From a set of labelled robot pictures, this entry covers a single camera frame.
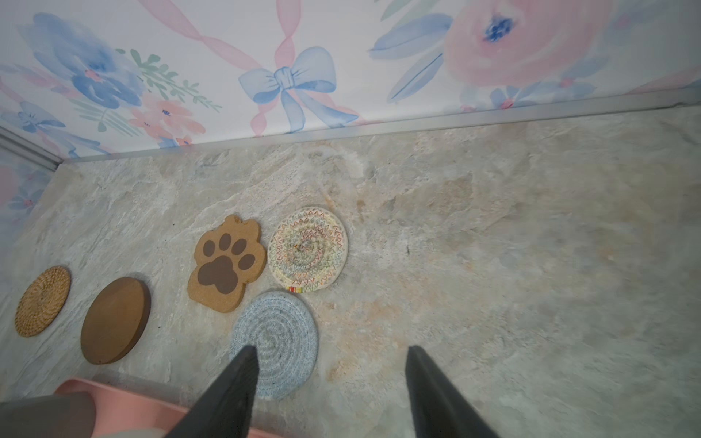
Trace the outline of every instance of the woven rattan coaster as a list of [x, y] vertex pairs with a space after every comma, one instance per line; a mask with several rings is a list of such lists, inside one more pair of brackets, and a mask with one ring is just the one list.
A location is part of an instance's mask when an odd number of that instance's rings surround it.
[[310, 292], [329, 287], [348, 256], [348, 237], [339, 218], [309, 207], [288, 216], [268, 245], [268, 266], [287, 290]]
[[15, 314], [15, 328], [29, 338], [44, 331], [56, 318], [71, 289], [71, 273], [62, 266], [44, 271], [27, 289]]

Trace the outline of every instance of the gray object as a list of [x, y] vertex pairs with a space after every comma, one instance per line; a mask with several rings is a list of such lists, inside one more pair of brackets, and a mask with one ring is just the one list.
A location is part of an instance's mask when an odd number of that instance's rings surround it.
[[256, 396], [281, 399], [311, 376], [319, 333], [301, 299], [289, 292], [266, 292], [248, 305], [233, 327], [231, 356], [245, 345], [258, 352]]
[[90, 438], [95, 403], [87, 392], [0, 403], [0, 434], [6, 438]]

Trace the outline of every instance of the green leaves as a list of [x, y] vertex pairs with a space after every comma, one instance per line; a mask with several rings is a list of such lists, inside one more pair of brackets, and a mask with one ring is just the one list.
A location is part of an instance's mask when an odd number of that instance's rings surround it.
[[139, 52], [137, 52], [136, 50], [132, 49], [132, 50], [129, 51], [129, 53], [131, 53], [132, 58], [134, 58], [134, 62], [136, 62], [136, 65], [138, 65], [139, 67], [141, 67], [141, 66], [142, 66], [142, 64], [141, 64], [141, 56], [139, 55]]
[[70, 102], [75, 105], [74, 110], [80, 113], [81, 118], [97, 122], [98, 132], [106, 132], [107, 127], [110, 127], [120, 134], [130, 137], [142, 134], [137, 128], [131, 126], [127, 119], [111, 109], [98, 108], [83, 100], [70, 99]]
[[192, 96], [192, 102], [203, 105], [205, 108], [214, 109], [219, 112], [221, 105], [214, 104], [207, 97], [202, 96], [197, 90], [199, 82], [190, 83], [187, 79], [183, 79], [181, 83], [176, 82], [174, 77], [178, 76], [175, 71], [169, 71], [170, 66], [166, 63], [157, 65], [161, 61], [158, 55], [149, 55], [146, 62], [142, 61], [141, 55], [136, 50], [132, 49], [129, 52], [134, 58], [134, 62], [141, 69], [142, 76], [139, 78], [146, 82], [149, 91], [158, 93], [164, 100], [169, 100], [171, 97], [177, 97], [180, 102], [185, 103], [187, 95]]

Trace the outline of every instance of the blue bow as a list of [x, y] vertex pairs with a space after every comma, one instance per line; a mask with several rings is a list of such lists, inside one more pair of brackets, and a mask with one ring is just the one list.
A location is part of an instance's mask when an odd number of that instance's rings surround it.
[[272, 102], [278, 94], [283, 103], [290, 132], [304, 128], [304, 112], [287, 90], [295, 89], [297, 97], [329, 128], [340, 128], [358, 116], [344, 113], [321, 104], [303, 90], [331, 93], [336, 90], [334, 61], [326, 49], [310, 47], [299, 54], [292, 67], [283, 67], [275, 73], [266, 69], [247, 71], [238, 78], [248, 97], [259, 105]]

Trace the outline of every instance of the multicolored woven coaster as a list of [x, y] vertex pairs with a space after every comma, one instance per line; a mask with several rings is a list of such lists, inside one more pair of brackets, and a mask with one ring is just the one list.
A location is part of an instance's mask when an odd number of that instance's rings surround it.
[[268, 266], [287, 290], [310, 292], [331, 285], [348, 257], [348, 236], [328, 210], [308, 207], [288, 216], [268, 246]]

